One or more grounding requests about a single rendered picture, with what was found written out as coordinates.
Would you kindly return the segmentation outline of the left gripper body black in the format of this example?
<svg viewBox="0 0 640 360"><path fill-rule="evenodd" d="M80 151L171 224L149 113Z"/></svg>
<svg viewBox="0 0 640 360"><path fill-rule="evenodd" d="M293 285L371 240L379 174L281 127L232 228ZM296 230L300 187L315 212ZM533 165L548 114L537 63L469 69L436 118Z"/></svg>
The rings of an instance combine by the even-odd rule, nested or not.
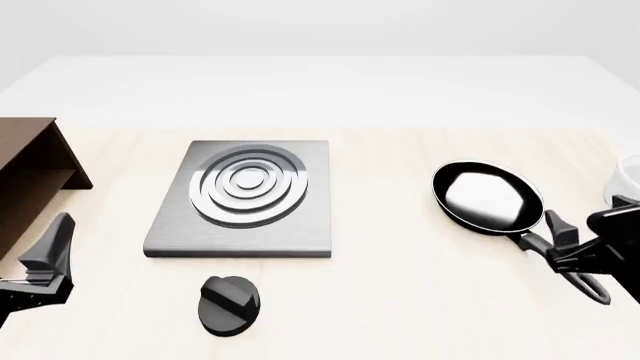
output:
<svg viewBox="0 0 640 360"><path fill-rule="evenodd" d="M10 314L67 302L73 283L65 275L36 274L25 279L0 278L0 329Z"/></svg>

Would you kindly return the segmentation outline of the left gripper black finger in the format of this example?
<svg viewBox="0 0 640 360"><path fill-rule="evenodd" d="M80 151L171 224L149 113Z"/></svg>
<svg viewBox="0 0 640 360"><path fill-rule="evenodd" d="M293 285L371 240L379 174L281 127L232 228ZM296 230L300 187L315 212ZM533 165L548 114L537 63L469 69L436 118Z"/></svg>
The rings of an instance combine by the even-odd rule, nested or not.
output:
<svg viewBox="0 0 640 360"><path fill-rule="evenodd" d="M18 257L26 268L26 281L44 284L62 275L72 279L70 252L75 221L67 212L54 218L41 238Z"/></svg>

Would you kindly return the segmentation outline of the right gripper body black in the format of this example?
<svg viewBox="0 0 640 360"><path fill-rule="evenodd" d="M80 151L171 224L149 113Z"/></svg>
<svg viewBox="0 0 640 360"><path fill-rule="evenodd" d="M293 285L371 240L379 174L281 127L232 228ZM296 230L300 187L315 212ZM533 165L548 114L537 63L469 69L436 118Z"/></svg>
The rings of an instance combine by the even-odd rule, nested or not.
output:
<svg viewBox="0 0 640 360"><path fill-rule="evenodd" d="M555 272L611 275L631 296L640 296L640 239L596 238L548 251Z"/></svg>

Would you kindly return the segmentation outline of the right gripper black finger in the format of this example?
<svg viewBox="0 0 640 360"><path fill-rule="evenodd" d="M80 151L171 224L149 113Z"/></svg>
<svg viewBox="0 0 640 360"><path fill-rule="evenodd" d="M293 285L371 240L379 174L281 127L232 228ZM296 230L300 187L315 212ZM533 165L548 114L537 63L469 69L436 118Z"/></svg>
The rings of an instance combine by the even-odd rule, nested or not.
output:
<svg viewBox="0 0 640 360"><path fill-rule="evenodd" d="M613 244L640 243L640 205L595 212L587 218L587 226L600 239Z"/></svg>
<svg viewBox="0 0 640 360"><path fill-rule="evenodd" d="M579 247L579 230L564 221L557 212L549 209L545 213L545 221L552 237L554 251L569 251Z"/></svg>

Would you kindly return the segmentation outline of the black frying pan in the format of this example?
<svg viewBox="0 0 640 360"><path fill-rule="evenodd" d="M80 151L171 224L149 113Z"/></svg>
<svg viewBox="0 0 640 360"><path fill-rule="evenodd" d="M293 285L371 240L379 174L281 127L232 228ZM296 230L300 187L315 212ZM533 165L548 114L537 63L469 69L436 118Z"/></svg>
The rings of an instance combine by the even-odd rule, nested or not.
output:
<svg viewBox="0 0 640 360"><path fill-rule="evenodd" d="M507 237L521 251L533 251L550 265L552 237L544 215L549 208L524 176L487 161L456 160L435 170L431 188L438 206L459 226Z"/></svg>

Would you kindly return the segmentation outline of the round black stove knob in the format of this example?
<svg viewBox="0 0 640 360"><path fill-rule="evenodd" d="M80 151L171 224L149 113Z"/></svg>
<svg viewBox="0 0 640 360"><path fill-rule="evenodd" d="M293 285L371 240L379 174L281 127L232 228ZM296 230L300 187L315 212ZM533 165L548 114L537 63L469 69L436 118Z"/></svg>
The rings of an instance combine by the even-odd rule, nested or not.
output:
<svg viewBox="0 0 640 360"><path fill-rule="evenodd" d="M217 337L233 337L255 323L261 310L257 287L239 276L208 278L200 288L198 318Z"/></svg>

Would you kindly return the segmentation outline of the flat black stove plate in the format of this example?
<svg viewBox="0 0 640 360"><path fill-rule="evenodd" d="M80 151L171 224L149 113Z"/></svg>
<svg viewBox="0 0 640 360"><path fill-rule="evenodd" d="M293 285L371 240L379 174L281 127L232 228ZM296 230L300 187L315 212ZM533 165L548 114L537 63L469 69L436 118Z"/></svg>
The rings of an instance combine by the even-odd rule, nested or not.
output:
<svg viewBox="0 0 640 360"><path fill-rule="evenodd" d="M146 257L331 256L326 140L194 140Z"/></svg>

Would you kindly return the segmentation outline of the brown wooden cabinet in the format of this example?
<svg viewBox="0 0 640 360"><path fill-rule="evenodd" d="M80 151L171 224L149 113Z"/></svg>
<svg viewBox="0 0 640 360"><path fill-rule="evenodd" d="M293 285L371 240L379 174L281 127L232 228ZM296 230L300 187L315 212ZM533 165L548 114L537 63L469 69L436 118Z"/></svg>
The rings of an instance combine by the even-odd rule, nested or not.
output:
<svg viewBox="0 0 640 360"><path fill-rule="evenodd" d="M0 117L0 260L59 191L91 188L55 119Z"/></svg>

